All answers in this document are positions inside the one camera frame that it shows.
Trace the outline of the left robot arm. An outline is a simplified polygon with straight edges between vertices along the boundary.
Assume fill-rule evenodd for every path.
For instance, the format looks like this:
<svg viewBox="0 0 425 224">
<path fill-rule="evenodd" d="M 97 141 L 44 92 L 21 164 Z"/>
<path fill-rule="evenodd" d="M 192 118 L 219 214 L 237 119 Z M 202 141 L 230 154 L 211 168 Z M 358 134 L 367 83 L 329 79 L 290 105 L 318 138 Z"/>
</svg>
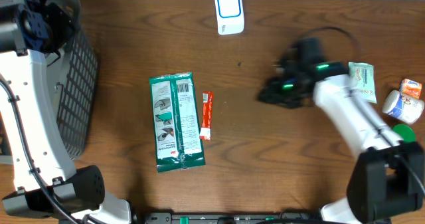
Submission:
<svg viewBox="0 0 425 224">
<path fill-rule="evenodd" d="M 1 121 L 14 169 L 6 214 L 60 223 L 136 223 L 84 152 L 99 64 L 79 0 L 1 0 Z"/>
</svg>

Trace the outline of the green lid jar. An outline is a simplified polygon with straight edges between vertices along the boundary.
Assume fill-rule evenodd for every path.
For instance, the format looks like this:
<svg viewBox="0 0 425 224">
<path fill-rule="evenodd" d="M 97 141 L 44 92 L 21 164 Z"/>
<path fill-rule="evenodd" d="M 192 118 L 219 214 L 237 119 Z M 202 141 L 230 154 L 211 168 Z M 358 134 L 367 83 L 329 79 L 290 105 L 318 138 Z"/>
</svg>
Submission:
<svg viewBox="0 0 425 224">
<path fill-rule="evenodd" d="M 405 124 L 397 124 L 392 128 L 392 130 L 407 143 L 416 141 L 416 134 L 410 126 Z"/>
</svg>

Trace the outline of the orange Kleenex tissue pack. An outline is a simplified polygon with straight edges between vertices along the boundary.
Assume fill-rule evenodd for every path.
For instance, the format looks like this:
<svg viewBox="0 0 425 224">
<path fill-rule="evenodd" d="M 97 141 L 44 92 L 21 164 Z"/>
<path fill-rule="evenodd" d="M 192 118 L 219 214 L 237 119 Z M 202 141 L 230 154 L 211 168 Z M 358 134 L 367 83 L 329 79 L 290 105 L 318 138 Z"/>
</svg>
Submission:
<svg viewBox="0 0 425 224">
<path fill-rule="evenodd" d="M 420 98 L 422 84 L 408 78 L 405 78 L 400 85 L 400 92 L 416 99 Z"/>
</svg>

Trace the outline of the red snack package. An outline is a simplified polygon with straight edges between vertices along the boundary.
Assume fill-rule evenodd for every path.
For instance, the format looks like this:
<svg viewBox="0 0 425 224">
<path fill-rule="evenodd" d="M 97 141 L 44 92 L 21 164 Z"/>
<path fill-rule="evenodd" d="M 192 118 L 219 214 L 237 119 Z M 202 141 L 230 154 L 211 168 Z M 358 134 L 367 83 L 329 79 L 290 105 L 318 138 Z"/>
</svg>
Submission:
<svg viewBox="0 0 425 224">
<path fill-rule="evenodd" d="M 200 139 L 210 140 L 211 139 L 211 121 L 212 121 L 212 109 L 213 109 L 213 92 L 203 92 L 203 121 L 200 131 Z"/>
</svg>

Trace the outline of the grey plastic shopping basket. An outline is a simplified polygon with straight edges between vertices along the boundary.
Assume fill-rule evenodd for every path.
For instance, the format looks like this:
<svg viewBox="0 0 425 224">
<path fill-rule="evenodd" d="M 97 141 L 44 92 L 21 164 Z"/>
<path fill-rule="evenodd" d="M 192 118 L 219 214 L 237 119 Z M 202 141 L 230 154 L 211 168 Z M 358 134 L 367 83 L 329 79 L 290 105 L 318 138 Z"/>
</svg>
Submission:
<svg viewBox="0 0 425 224">
<path fill-rule="evenodd" d="M 85 150 L 99 64 L 80 23 L 79 0 L 1 0 L 2 70 L 44 55 L 49 99 L 71 159 Z"/>
</svg>

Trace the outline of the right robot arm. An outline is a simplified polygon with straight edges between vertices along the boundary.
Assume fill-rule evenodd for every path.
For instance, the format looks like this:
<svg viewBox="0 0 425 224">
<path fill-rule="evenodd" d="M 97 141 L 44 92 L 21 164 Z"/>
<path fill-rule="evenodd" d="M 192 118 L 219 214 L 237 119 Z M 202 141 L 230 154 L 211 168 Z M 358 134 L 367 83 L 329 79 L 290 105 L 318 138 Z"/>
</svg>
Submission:
<svg viewBox="0 0 425 224">
<path fill-rule="evenodd" d="M 418 211 L 424 203 L 424 150 L 405 142 L 362 97 L 347 67 L 328 61 L 316 38 L 298 39 L 278 63 L 258 100 L 287 109 L 311 99 L 333 122 L 355 161 L 339 201 L 323 206 L 325 223 L 374 223 Z"/>
</svg>

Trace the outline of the white round tub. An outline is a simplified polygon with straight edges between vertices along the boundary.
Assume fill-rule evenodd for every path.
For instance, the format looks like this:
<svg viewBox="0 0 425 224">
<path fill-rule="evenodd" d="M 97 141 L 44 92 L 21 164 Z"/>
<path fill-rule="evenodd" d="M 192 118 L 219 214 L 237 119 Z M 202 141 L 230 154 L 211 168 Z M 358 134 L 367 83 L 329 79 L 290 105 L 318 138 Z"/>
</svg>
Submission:
<svg viewBox="0 0 425 224">
<path fill-rule="evenodd" d="M 386 98 L 382 112 L 406 124 L 415 123 L 424 110 L 424 101 L 393 90 Z"/>
</svg>

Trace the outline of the white barcode scanner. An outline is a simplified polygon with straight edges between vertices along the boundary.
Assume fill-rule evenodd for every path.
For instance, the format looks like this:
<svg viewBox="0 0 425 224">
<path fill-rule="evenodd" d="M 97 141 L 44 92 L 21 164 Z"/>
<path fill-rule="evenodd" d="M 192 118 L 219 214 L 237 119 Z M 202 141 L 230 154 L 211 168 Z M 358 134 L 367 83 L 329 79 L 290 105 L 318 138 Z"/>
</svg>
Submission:
<svg viewBox="0 0 425 224">
<path fill-rule="evenodd" d="M 242 0 L 214 0 L 219 35 L 235 35 L 244 30 Z"/>
</svg>

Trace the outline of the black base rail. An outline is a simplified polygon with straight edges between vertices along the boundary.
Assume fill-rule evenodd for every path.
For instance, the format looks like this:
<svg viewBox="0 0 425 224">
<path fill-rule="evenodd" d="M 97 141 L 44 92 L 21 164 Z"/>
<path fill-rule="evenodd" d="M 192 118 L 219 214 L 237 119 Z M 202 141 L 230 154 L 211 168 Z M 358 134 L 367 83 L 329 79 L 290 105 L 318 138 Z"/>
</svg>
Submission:
<svg viewBox="0 0 425 224">
<path fill-rule="evenodd" d="M 148 213 L 143 217 L 145 224 L 248 224 L 276 219 L 308 220 L 312 223 L 322 223 L 320 217 L 310 213 Z"/>
</svg>

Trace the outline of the green white wipes pack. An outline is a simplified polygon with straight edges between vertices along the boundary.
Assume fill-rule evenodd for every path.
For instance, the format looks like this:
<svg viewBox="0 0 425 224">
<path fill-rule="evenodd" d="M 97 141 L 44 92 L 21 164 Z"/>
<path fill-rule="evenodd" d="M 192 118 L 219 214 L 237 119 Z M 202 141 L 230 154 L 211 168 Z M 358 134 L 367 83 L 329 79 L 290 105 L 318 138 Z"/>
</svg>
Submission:
<svg viewBox="0 0 425 224">
<path fill-rule="evenodd" d="M 367 102 L 376 104 L 374 66 L 363 62 L 349 62 L 349 74 L 355 89 Z"/>
</svg>

